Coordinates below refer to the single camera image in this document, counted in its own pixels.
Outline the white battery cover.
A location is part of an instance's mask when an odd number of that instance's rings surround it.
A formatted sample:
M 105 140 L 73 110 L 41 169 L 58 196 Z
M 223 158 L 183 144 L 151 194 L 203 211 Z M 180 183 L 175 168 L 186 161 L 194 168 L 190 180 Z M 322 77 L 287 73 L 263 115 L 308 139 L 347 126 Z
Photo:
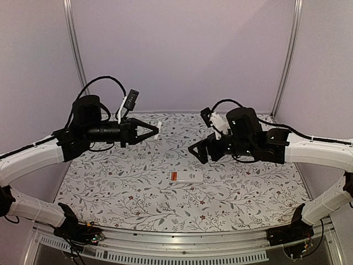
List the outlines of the white battery cover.
M 154 136 L 154 139 L 155 139 L 155 140 L 158 140 L 158 136 L 159 136 L 159 133 L 160 133 L 160 131 L 161 131 L 161 127 L 162 127 L 162 122 L 159 121 L 158 124 L 157 124 L 158 132 L 157 132 L 157 133 L 155 134 L 155 136 Z

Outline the white remote control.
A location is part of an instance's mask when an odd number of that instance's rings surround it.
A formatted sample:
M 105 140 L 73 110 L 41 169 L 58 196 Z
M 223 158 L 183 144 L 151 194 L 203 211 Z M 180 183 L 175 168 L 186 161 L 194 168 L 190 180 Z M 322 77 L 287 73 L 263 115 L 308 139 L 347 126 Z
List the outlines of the white remote control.
M 178 176 L 176 177 L 178 181 L 172 182 L 172 173 L 169 179 L 171 184 L 199 184 L 204 181 L 203 174 L 196 171 L 177 171 Z

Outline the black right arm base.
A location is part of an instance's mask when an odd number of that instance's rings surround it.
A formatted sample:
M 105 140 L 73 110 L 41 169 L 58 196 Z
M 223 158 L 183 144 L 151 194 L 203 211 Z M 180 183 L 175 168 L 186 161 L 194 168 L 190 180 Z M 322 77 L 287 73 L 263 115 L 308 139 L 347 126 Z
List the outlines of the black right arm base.
M 290 224 L 266 230 L 266 239 L 270 246 L 303 240 L 314 235 L 313 225 L 308 225 L 301 220 L 303 208 L 304 204 L 296 208 Z

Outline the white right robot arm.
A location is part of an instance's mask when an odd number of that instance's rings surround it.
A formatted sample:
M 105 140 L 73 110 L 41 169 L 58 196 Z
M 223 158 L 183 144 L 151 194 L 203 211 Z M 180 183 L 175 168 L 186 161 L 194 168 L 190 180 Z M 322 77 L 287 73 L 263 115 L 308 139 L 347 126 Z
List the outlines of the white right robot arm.
M 284 125 L 273 125 L 264 131 L 252 108 L 235 108 L 224 119 L 205 108 L 201 117 L 214 132 L 188 150 L 202 164 L 230 155 L 234 160 L 248 156 L 253 162 L 311 163 L 344 171 L 332 187 L 295 210 L 292 224 L 285 229 L 289 240 L 298 240 L 306 233 L 307 226 L 352 202 L 352 143 L 304 136 Z

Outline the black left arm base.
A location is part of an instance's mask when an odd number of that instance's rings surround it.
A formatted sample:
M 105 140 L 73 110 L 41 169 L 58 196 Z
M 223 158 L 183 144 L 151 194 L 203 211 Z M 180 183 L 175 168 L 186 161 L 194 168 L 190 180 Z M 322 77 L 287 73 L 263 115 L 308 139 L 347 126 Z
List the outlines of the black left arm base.
M 65 219 L 61 226 L 54 228 L 55 236 L 81 245 L 97 245 L 105 239 L 102 229 L 94 226 L 94 222 L 81 223 L 68 205 L 58 205 L 63 210 Z

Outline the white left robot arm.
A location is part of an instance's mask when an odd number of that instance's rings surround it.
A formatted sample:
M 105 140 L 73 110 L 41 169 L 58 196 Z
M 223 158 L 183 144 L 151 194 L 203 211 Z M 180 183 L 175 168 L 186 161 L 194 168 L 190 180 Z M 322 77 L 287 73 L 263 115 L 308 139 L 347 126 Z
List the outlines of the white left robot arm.
M 82 228 L 71 208 L 47 203 L 11 188 L 10 184 L 44 167 L 69 162 L 90 149 L 92 143 L 120 143 L 122 148 L 143 142 L 159 133 L 156 126 L 135 118 L 102 119 L 107 110 L 95 95 L 72 104 L 73 117 L 63 129 L 7 154 L 1 155 L 1 216 L 18 216 L 60 227 L 71 240 L 82 235 Z

